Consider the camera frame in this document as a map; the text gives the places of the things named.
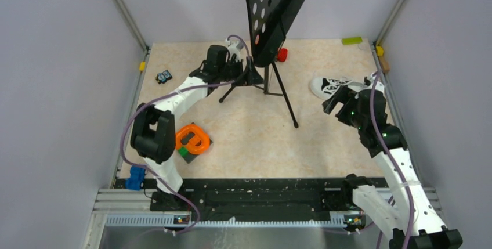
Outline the black music stand tripod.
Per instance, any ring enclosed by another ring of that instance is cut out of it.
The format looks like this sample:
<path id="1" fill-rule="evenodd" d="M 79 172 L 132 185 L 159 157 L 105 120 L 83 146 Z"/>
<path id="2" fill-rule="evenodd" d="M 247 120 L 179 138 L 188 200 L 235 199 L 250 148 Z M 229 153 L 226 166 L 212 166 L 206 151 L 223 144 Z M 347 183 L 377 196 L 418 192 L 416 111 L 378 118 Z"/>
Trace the black music stand tripod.
<path id="1" fill-rule="evenodd" d="M 263 77 L 264 84 L 252 85 L 263 90 L 268 95 L 269 70 L 272 68 L 279 83 L 281 93 L 285 99 L 287 108 L 290 112 L 292 122 L 295 128 L 299 127 L 294 111 L 289 101 L 287 91 L 282 82 L 278 67 L 276 65 L 276 56 L 287 39 L 287 34 L 297 17 L 305 0 L 245 0 L 248 13 L 249 36 L 251 48 L 248 56 L 252 56 L 253 64 L 258 73 Z M 259 43 L 254 44 L 256 35 L 260 35 Z M 245 82 L 239 86 L 231 88 L 220 98 L 223 102 L 228 95 L 241 86 L 248 86 Z"/>

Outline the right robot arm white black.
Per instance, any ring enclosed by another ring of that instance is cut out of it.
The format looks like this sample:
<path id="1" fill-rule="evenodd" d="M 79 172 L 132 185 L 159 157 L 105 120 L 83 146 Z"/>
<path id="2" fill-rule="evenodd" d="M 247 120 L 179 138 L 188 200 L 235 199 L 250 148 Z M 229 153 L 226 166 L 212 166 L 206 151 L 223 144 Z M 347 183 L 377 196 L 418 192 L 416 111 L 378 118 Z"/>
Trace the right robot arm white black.
<path id="1" fill-rule="evenodd" d="M 413 168 L 402 132 L 388 123 L 382 91 L 342 86 L 323 102 L 324 112 L 330 114 L 338 103 L 342 107 L 336 118 L 357 129 L 390 191 L 390 198 L 384 199 L 368 178 L 350 174 L 342 182 L 341 204 L 364 211 L 387 238 L 389 248 L 460 248 L 459 230 L 450 229 L 436 212 Z"/>

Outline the black white sneaker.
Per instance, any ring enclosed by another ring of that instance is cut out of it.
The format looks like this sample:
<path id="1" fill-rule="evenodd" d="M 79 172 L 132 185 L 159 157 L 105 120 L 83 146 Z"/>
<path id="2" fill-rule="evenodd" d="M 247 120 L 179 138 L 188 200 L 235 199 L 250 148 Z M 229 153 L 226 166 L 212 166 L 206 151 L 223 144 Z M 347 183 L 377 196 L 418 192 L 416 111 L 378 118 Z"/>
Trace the black white sneaker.
<path id="1" fill-rule="evenodd" d="M 322 100 L 327 100 L 333 96 L 333 94 L 342 86 L 347 86 L 348 88 L 361 92 L 363 91 L 363 82 L 354 81 L 347 77 L 342 77 L 339 79 L 328 78 L 328 77 L 314 77 L 309 82 L 310 91 Z"/>

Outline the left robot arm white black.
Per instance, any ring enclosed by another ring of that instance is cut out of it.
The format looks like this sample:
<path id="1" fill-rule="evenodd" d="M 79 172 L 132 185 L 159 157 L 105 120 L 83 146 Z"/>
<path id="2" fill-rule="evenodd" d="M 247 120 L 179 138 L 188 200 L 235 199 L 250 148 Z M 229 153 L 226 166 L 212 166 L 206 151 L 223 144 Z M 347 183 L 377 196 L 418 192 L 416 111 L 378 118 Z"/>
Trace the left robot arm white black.
<path id="1" fill-rule="evenodd" d="M 228 40 L 225 46 L 211 45 L 205 60 L 172 92 L 141 104 L 133 116 L 130 146 L 141 156 L 147 170 L 164 192 L 164 203 L 179 210 L 186 195 L 179 189 L 179 175 L 173 154 L 176 146 L 175 122 L 198 101 L 222 86 L 237 86 L 245 81 L 243 68 L 252 63 L 249 47 L 243 41 Z"/>

